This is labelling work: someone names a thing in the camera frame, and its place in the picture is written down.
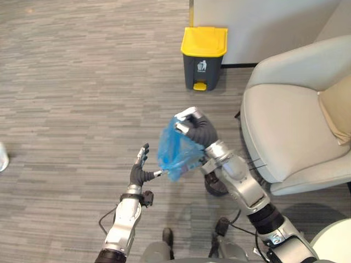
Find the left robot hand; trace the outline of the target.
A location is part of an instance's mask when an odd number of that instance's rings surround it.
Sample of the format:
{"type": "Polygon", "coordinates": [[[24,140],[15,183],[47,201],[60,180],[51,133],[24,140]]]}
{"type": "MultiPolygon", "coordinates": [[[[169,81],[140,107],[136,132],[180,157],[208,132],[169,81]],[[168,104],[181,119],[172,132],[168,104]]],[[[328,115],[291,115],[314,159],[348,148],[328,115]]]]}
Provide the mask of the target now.
{"type": "Polygon", "coordinates": [[[132,166],[132,170],[129,177],[130,185],[137,185],[142,187],[147,181],[151,181],[163,174],[162,170],[158,171],[144,171],[143,165],[147,160],[147,154],[149,153],[149,144],[146,143],[142,146],[137,154],[137,158],[132,166]]]}

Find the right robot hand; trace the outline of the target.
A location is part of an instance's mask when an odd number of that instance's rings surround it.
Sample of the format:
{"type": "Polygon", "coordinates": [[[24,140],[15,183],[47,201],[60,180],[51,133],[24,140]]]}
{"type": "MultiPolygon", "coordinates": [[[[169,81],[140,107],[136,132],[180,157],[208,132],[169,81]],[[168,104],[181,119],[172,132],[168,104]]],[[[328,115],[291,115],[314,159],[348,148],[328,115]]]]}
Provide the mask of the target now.
{"type": "Polygon", "coordinates": [[[218,134],[211,121],[196,107],[189,107],[174,115],[175,128],[190,140],[209,147],[218,140],[218,134]]]}

